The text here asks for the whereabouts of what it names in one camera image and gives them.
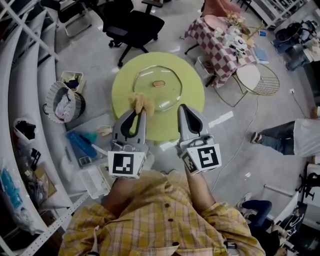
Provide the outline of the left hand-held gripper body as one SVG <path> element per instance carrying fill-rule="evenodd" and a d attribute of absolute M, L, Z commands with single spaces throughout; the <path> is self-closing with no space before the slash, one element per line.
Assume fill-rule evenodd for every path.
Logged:
<path fill-rule="evenodd" d="M 114 178 L 139 179 L 147 160 L 149 147 L 113 139 L 107 152 L 109 175 Z"/>

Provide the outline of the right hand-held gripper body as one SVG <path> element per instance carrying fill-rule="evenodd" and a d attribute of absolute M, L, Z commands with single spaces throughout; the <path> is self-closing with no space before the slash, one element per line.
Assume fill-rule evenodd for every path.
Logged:
<path fill-rule="evenodd" d="M 179 157 L 191 175 L 210 172 L 222 165 L 220 145 L 215 143 L 212 134 L 196 137 L 180 136 Z"/>

